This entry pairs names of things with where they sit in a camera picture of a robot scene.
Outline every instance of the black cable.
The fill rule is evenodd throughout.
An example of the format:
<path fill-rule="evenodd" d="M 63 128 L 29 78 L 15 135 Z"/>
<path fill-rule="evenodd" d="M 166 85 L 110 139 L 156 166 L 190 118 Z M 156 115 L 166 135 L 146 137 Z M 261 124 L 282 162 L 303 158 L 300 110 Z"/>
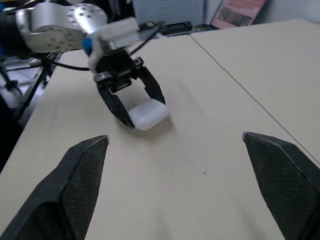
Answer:
<path fill-rule="evenodd" d="M 46 59 L 39 58 L 39 59 L 48 61 L 50 64 L 54 64 L 54 65 L 57 65 L 57 66 L 60 66 L 60 67 L 66 68 L 66 69 L 72 69 L 72 70 L 77 70 L 77 71 L 90 71 L 90 69 L 87 67 L 71 66 L 71 65 L 63 64 L 63 63 L 53 61 L 53 60 L 50 60 L 47 58 Z"/>
<path fill-rule="evenodd" d="M 144 45 L 146 45 L 151 39 L 153 39 L 157 33 L 160 33 L 160 31 L 162 30 L 161 27 L 159 27 L 154 33 L 152 33 L 143 43 L 141 43 L 139 46 L 137 46 L 132 52 L 130 52 L 130 56 L 135 54 L 137 51 L 139 51 L 141 48 L 144 47 Z"/>
<path fill-rule="evenodd" d="M 15 86 L 14 89 L 16 89 L 16 90 L 20 93 L 21 96 L 23 95 L 23 94 L 22 94 L 22 91 L 20 90 L 19 87 Z"/>
<path fill-rule="evenodd" d="M 20 9 L 26 9 L 26 8 L 34 6 L 35 4 L 41 3 L 41 2 L 44 2 L 44 0 L 30 0 L 21 6 L 17 6 L 13 9 L 8 10 L 8 12 L 14 12 L 14 11 L 17 11 Z"/>
<path fill-rule="evenodd" d="M 47 63 L 50 63 L 50 64 L 54 64 L 54 65 L 57 65 L 57 66 L 60 66 L 60 67 L 66 68 L 66 69 L 72 69 L 72 70 L 77 70 L 77 71 L 90 71 L 90 69 L 87 68 L 87 67 L 80 67 L 80 66 L 72 66 L 72 65 L 63 64 L 63 63 L 60 63 L 60 62 L 57 62 L 57 61 L 53 61 L 53 60 L 51 60 L 51 59 L 48 59 L 46 56 L 40 56 L 40 55 L 35 54 L 35 53 L 16 51 L 15 54 L 16 54 L 17 56 L 23 56 L 23 57 L 40 59 L 40 60 L 43 61 L 43 62 L 47 62 Z"/>

